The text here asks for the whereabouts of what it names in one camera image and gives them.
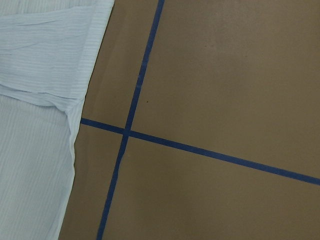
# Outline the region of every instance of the blue tape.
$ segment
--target blue tape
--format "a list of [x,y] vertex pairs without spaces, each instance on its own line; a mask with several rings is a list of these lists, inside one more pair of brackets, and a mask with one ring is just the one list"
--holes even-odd
[[[113,174],[112,174],[112,179],[110,182],[110,186],[109,186],[109,190],[108,190],[108,194],[105,200],[105,204],[104,204],[104,208],[103,208],[103,212],[102,212],[102,217],[101,217],[101,221],[100,221],[100,225],[98,228],[98,232],[96,235],[96,240],[102,240],[105,228],[106,228],[106,223],[108,220],[108,215],[109,215],[109,211],[110,211],[110,207],[111,207],[111,203],[112,203],[112,199],[114,197],[114,193],[115,193],[115,189],[116,189],[116,185],[117,185],[117,180],[118,180],[118,174],[119,174],[119,168],[120,168],[120,164],[121,164],[121,160],[125,154],[126,151],[126,147],[127,147],[127,143],[128,143],[128,138],[129,138],[129,133],[134,121],[134,117],[135,117],[135,113],[136,113],[136,109],[137,109],[137,105],[138,105],[138,101],[139,101],[139,96],[140,96],[140,92],[141,92],[141,88],[142,88],[142,84],[144,82],[144,78],[146,75],[146,70],[148,67],[148,61],[149,61],[149,56],[154,44],[154,40],[155,40],[155,36],[156,36],[156,32],[158,29],[158,25],[159,25],[159,21],[160,21],[160,16],[162,13],[162,9],[164,6],[165,0],[159,0],[156,10],[155,10],[155,14],[154,14],[154,18],[153,18],[153,23],[151,26],[151,30],[149,33],[149,38],[145,47],[145,51],[144,51],[144,55],[143,55],[143,59],[142,59],[142,63],[141,63],[141,67],[140,67],[140,71],[139,71],[139,75],[137,78],[137,82],[135,85],[135,89],[134,89],[134,93],[133,93],[133,97],[132,97],[132,101],[131,101],[131,105],[130,105],[130,109],[129,109],[129,113],[128,113],[128,117],[125,123],[125,128],[122,131],[122,140],[121,140],[121,144],[120,144],[120,148],[119,148],[119,152],[118,152],[118,156],[116,158],[116,163],[114,166],[114,170],[113,170]],[[109,129],[112,129],[114,131],[119,131],[119,129],[116,128],[111,128],[110,125],[103,125],[102,127],[106,127]]]
[[109,124],[105,124],[105,123],[101,123],[98,121],[93,121],[90,119],[86,119],[86,118],[81,118],[80,121],[81,124],[87,125],[87,126],[91,126],[97,129],[103,129],[103,130],[107,130],[113,133],[117,133],[117,134],[123,134],[124,133],[124,129],[121,127],[117,127],[117,126],[112,126]]
[[155,40],[156,32],[158,29],[160,16],[161,16],[161,12],[162,12],[164,3],[165,3],[165,0],[159,0],[158,5],[155,10],[153,23],[152,23],[149,38],[148,38],[148,41],[147,41],[147,44],[145,47],[145,51],[144,51],[144,55],[143,55],[143,59],[142,59],[141,67],[140,67],[140,72],[139,72],[138,79],[137,79],[137,82],[135,85],[134,94],[133,94],[128,118],[127,118],[127,121],[125,124],[125,129],[127,129],[127,130],[131,129],[132,123],[134,121],[142,84],[144,83],[144,78],[146,75],[150,52],[151,52],[151,49],[154,45],[154,40]]
[[320,185],[320,179],[319,178],[303,175],[303,174],[300,174],[300,173],[284,170],[284,169],[273,167],[273,166],[264,165],[264,164],[257,163],[257,162],[254,162],[254,161],[244,160],[244,159],[241,159],[241,158],[238,158],[238,157],[225,155],[225,154],[222,154],[222,153],[206,150],[206,149],[195,147],[195,146],[186,145],[186,144],[175,142],[175,141],[166,140],[166,139],[163,139],[163,138],[160,138],[160,137],[151,136],[151,135],[147,135],[147,134],[136,132],[136,131],[131,131],[130,132],[130,137],[133,137],[133,138],[136,138],[136,139],[145,140],[145,141],[156,143],[156,144],[161,144],[161,145],[164,145],[164,146],[167,146],[167,147],[171,147],[171,148],[175,148],[175,149],[184,150],[184,151],[187,151],[187,152],[191,152],[191,153],[194,153],[194,154],[199,154],[199,155],[210,157],[210,158],[214,158],[214,159],[219,159],[219,160],[222,160],[222,161],[225,161],[225,162],[228,162],[228,163],[233,163],[233,164],[241,165],[241,166],[244,166],[244,167],[248,167],[248,168],[264,171],[264,172],[267,172],[267,173],[280,175],[280,176],[283,176],[283,177],[299,180],[299,181],[302,181],[302,182],[315,184],[315,185]]
[[113,169],[112,178],[111,178],[111,181],[110,181],[108,194],[106,196],[106,200],[105,200],[105,203],[104,203],[104,208],[103,208],[103,211],[102,211],[102,217],[101,217],[101,220],[100,220],[100,225],[99,225],[99,228],[98,228],[98,232],[96,234],[96,239],[97,240],[102,240],[102,237],[104,235],[104,231],[105,231],[105,228],[106,228],[106,223],[107,223],[107,219],[108,219],[108,215],[109,215],[109,211],[110,211],[110,207],[111,207],[111,202],[112,202],[112,199],[114,197],[116,184],[117,184],[117,181],[118,181],[119,168],[120,168],[121,160],[122,160],[122,158],[123,158],[123,156],[125,154],[125,151],[126,151],[128,138],[129,138],[128,135],[123,135],[122,136],[122,140],[121,140],[118,156],[116,158],[116,162],[115,162],[115,166],[114,166],[114,169]]

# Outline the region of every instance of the striped fabric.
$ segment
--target striped fabric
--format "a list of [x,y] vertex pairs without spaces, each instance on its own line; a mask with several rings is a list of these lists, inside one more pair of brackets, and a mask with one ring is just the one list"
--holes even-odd
[[0,240],[57,240],[113,0],[0,1]]

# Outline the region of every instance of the brown surface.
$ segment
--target brown surface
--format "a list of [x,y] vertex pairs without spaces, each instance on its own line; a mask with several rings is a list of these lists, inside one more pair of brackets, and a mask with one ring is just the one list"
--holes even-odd
[[166,1],[133,130],[320,177],[319,9]]
[[124,128],[157,0],[116,0],[83,108],[83,117]]
[[[124,127],[157,0],[116,0],[83,117]],[[133,130],[320,177],[319,1],[166,0]],[[95,240],[121,135],[81,126],[59,240]],[[104,240],[312,240],[320,189],[129,139]]]
[[75,143],[75,179],[59,240],[95,240],[121,135],[80,126]]
[[319,186],[130,139],[104,240],[317,240]]

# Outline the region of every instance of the white fabric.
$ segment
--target white fabric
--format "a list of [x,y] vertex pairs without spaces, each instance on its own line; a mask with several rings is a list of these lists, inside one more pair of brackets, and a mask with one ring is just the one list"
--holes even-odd
[[113,0],[0,1],[0,240],[57,240]]

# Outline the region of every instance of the cloth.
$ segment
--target cloth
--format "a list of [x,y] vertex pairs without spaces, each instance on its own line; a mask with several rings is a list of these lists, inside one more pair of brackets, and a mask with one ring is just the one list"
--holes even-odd
[[0,240],[57,240],[113,0],[0,1]]

